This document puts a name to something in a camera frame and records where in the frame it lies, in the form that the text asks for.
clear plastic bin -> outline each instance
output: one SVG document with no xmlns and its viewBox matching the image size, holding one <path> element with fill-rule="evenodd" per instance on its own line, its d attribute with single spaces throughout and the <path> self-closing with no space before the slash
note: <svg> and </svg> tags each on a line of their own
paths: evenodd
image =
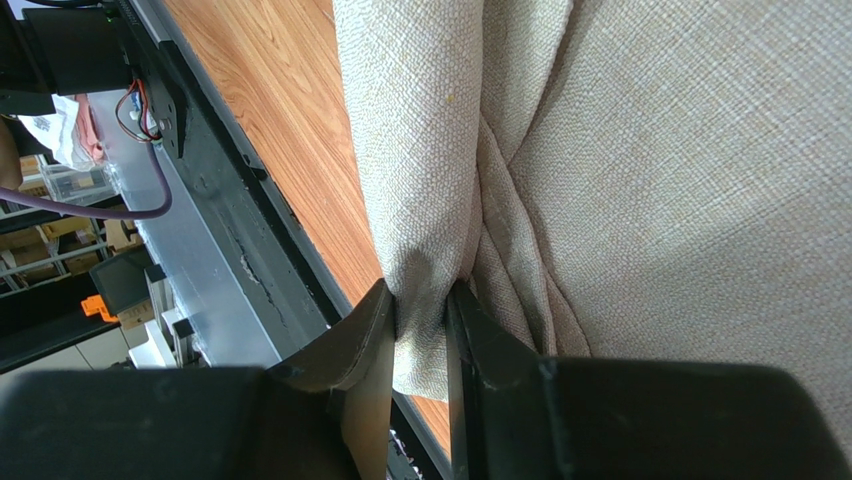
<svg viewBox="0 0 852 480">
<path fill-rule="evenodd" d="M 44 184 L 50 198 L 57 202 L 72 205 L 92 205 L 106 200 L 118 192 L 104 166 L 97 166 L 88 172 L 78 172 L 65 165 L 47 165 L 39 163 Z"/>
</svg>

person's hand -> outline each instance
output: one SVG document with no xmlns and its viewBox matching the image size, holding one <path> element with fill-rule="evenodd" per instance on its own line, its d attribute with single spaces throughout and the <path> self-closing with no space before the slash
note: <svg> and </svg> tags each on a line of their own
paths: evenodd
<svg viewBox="0 0 852 480">
<path fill-rule="evenodd" d="M 0 122 L 0 187 L 16 190 L 23 181 L 15 139 L 6 122 Z"/>
</svg>

wooden table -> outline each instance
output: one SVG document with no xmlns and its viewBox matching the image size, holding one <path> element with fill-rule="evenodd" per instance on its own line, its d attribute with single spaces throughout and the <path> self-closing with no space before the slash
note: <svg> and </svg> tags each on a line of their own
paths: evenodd
<svg viewBox="0 0 852 480">
<path fill-rule="evenodd" d="M 343 105 L 331 0 L 163 0 L 354 305 L 381 270 Z M 413 397 L 449 455 L 447 404 Z"/>
</svg>

folded cloth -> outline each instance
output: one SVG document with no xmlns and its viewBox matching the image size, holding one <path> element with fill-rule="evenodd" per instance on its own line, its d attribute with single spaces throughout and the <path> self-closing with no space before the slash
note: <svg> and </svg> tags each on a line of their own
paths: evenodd
<svg viewBox="0 0 852 480">
<path fill-rule="evenodd" d="M 341 0 L 335 20 L 395 388 L 446 399 L 464 278 L 543 354 L 782 367 L 852 455 L 852 3 Z"/>
</svg>

black cable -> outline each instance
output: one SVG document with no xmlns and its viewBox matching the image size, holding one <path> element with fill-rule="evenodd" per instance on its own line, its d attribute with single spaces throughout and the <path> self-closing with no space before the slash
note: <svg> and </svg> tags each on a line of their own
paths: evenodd
<svg viewBox="0 0 852 480">
<path fill-rule="evenodd" d="M 58 8 L 81 8 L 81 7 L 94 7 L 95 5 L 101 3 L 100 0 L 27 0 L 30 3 L 35 3 L 36 5 L 41 5 L 44 7 L 58 7 Z"/>
</svg>

